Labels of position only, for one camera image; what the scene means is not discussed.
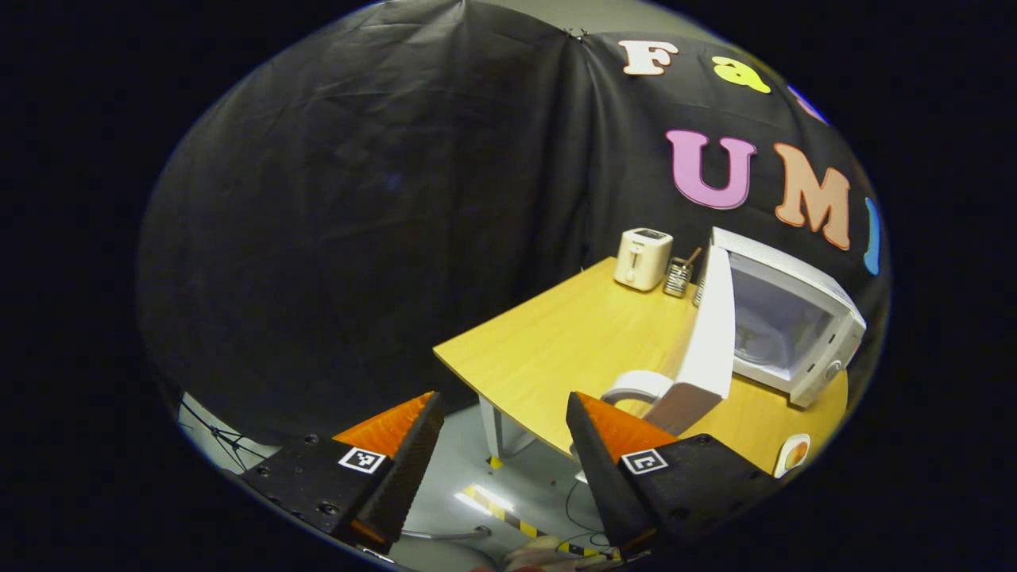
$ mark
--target foam letter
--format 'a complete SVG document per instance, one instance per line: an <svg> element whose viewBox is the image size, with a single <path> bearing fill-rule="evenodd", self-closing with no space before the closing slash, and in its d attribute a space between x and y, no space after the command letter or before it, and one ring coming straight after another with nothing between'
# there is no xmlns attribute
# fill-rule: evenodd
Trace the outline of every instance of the foam letter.
<svg viewBox="0 0 1017 572"><path fill-rule="evenodd" d="M726 210L741 206L749 197L749 159L756 147L749 141L724 137L720 147L730 157L728 181L724 188L713 188L703 182L703 146L710 141L703 133L672 130L667 132L674 149L672 171L674 186L697 205Z"/></svg>
<svg viewBox="0 0 1017 572"><path fill-rule="evenodd" d="M797 149L776 144L773 149L784 160L784 204L777 207L777 218L791 226L804 226L801 199L805 199L810 227L820 229L824 220L823 236L834 246L847 250L847 190L850 184L840 171L827 169L821 185L813 172L809 159Z"/></svg>
<svg viewBox="0 0 1017 572"><path fill-rule="evenodd" d="M723 56L714 56L713 63L718 64L713 70L723 79L736 85L749 85L764 94L770 93L770 87L764 83L760 74L747 65Z"/></svg>
<svg viewBox="0 0 1017 572"><path fill-rule="evenodd" d="M623 40L618 42L618 45L629 54L629 65L621 70L629 75L660 75L664 69L657 67L653 62L671 65L671 56L668 53L678 53L678 49L670 42Z"/></svg>
<svg viewBox="0 0 1017 572"><path fill-rule="evenodd" d="M829 123L827 123L827 120L823 119L823 116L820 115L820 112L816 111L815 107L809 105L809 102L805 101L805 98L801 97L801 94L795 92L794 88L788 85L787 91L791 92L791 95L794 96L794 99L798 100L798 105L801 106L801 109L805 110L805 113L812 115L813 117L829 125Z"/></svg>
<svg viewBox="0 0 1017 572"><path fill-rule="evenodd" d="M865 250L865 268L876 276L880 273L880 215L876 212L876 204L868 196L865 208L869 209L869 249Z"/></svg>

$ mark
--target gray floor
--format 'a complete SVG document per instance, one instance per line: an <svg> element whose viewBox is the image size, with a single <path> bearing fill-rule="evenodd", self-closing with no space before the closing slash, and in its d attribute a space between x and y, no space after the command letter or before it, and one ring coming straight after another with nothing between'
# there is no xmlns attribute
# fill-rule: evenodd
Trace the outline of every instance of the gray floor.
<svg viewBox="0 0 1017 572"><path fill-rule="evenodd" d="M606 550L591 544L593 532L574 524L565 514L565 499L578 482L575 475L579 466L574 461L540 442L505 459L503 466L496 470L485 462L489 456L479 406L446 417L404 527L444 533L487 526L492 531L491 536L462 544L484 552L500 564L506 553L520 548L530 537L456 498L456 494L467 487L479 485L505 501L511 506L511 509L503 507L507 512L539 530L563 539L580 535L570 541L593 550ZM602 529L590 489L583 482L579 482L572 495L569 514L584 526ZM603 534L597 534L593 540L607 541Z"/></svg>
<svg viewBox="0 0 1017 572"><path fill-rule="evenodd" d="M204 423L226 432L232 430L191 396L186 395L184 403L200 420L181 407L182 430L211 462L240 473L260 461L251 453L233 451L228 444L224 447L223 440L217 440ZM258 445L248 439L240 440L239 444L266 457L278 451L276 447ZM589 487L575 478L579 465L574 461L539 441L515 457L504 459L498 469L487 463L489 457L479 405L445 417L404 529L439 534L469 532L483 525L491 530L491 535L455 541L407 538L397 542L388 556L403 566L422 572L468 572L480 565L500 568L505 554L522 547L530 537L465 497L464 490L471 485L489 497L496 497L504 504L502 508L506 512L543 532L576 546L608 550L591 542L594 531L602 529L601 522ZM565 514L565 500L574 485L569 514L583 526L571 522ZM597 534L592 540L607 542L603 534Z"/></svg>

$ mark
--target mug handle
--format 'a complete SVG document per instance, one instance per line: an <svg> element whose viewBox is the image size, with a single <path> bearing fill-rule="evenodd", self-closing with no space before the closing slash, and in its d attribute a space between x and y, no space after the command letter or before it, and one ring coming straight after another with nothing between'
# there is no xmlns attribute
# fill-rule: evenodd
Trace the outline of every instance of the mug handle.
<svg viewBox="0 0 1017 572"><path fill-rule="evenodd" d="M637 369L621 374L614 380L614 385L600 398L601 401L614 405L622 399L636 399L646 403L656 403L674 385L674 380L645 369Z"/></svg>

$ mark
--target yellow letter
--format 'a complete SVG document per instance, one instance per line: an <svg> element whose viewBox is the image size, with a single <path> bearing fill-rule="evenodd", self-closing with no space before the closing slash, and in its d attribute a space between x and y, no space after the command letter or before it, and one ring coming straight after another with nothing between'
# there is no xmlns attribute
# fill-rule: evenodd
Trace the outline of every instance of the yellow letter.
<svg viewBox="0 0 1017 572"><path fill-rule="evenodd" d="M713 63L717 64L717 67L713 68L713 70L723 79L736 85L749 85L753 90L764 94L770 93L770 87L764 83L760 74L756 73L756 70L747 65L723 56L714 56Z"/></svg>
<svg viewBox="0 0 1017 572"><path fill-rule="evenodd" d="M618 45L625 49L629 54L629 65L621 71L629 75L660 75L663 68L657 67L653 62L660 65L671 65L672 54L678 53L674 44L669 42L643 42L639 40L623 40Z"/></svg>
<svg viewBox="0 0 1017 572"><path fill-rule="evenodd" d="M777 218L791 226L804 226L801 198L805 199L809 223L816 232L826 219L823 236L834 246L847 250L847 190L850 184L840 171L827 169L820 185L809 159L797 149L777 144L773 149L784 160L784 204L777 207Z"/></svg>

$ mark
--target white letter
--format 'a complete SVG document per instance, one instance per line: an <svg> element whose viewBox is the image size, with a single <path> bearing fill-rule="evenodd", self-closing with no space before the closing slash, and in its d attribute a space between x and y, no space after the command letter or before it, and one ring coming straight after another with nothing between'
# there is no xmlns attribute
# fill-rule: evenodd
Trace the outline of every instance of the white letter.
<svg viewBox="0 0 1017 572"><path fill-rule="evenodd" d="M669 42L623 40L618 42L618 45L629 54L629 65L622 69L629 75L660 75L664 72L663 68L657 67L653 62L671 65L671 56L668 53L678 53L674 44Z"/></svg>

